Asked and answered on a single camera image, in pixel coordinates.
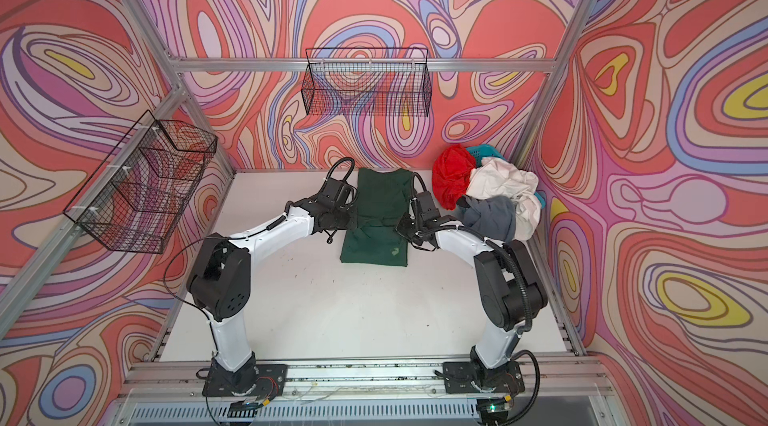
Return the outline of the green t shirt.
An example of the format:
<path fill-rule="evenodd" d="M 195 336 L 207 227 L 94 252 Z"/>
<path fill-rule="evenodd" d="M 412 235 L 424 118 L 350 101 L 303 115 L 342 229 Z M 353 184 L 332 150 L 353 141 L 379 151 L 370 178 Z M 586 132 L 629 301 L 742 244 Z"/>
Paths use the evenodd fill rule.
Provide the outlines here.
<path fill-rule="evenodd" d="M 397 231 L 408 211 L 413 173 L 362 168 L 357 177 L 356 226 L 346 232 L 340 261 L 406 267 L 408 242 Z"/>

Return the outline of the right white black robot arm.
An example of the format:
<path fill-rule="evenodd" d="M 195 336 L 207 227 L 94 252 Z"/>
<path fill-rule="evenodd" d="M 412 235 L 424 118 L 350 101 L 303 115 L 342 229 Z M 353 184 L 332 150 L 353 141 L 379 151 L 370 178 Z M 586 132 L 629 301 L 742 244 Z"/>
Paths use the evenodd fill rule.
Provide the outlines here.
<path fill-rule="evenodd" d="M 479 392 L 522 391 L 515 349 L 548 304 L 527 247 L 517 240 L 501 243 L 441 215 L 427 191 L 412 196 L 396 232 L 417 249 L 457 256 L 475 273 L 487 324 L 462 371 L 455 371 L 458 363 L 443 366 L 446 387 L 466 384 Z"/>

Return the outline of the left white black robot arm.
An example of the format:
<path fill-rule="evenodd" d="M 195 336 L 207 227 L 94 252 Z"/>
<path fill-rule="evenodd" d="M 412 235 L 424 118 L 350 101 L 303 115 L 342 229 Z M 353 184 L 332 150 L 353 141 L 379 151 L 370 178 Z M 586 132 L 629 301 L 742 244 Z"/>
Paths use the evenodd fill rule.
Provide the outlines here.
<path fill-rule="evenodd" d="M 287 202 L 272 221 L 235 236 L 214 234 L 202 241 L 186 289 L 208 320 L 215 372 L 248 384 L 256 381 L 255 354 L 248 344 L 244 317 L 252 270 L 295 241 L 320 232 L 332 237 L 350 229 L 355 202 L 353 186 L 328 177 L 318 193 Z"/>

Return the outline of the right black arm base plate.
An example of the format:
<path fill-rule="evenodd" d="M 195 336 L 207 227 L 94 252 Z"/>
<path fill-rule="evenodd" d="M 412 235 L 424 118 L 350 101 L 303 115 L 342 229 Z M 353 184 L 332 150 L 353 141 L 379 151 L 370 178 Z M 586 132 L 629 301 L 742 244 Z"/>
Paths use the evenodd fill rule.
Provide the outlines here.
<path fill-rule="evenodd" d="M 525 391 L 525 384 L 516 362 L 510 361 L 494 369 L 479 361 L 444 362 L 434 370 L 444 383 L 448 394 L 505 394 L 512 397 Z"/>

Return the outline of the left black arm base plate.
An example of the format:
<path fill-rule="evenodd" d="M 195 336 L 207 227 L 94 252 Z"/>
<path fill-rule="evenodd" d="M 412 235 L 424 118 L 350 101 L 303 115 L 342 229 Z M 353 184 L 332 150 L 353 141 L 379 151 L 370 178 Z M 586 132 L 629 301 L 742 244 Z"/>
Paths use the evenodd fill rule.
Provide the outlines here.
<path fill-rule="evenodd" d="M 237 372 L 230 372 L 213 361 L 205 378 L 202 395 L 206 398 L 274 399 L 283 394 L 287 372 L 288 365 L 279 363 L 245 365 Z"/>

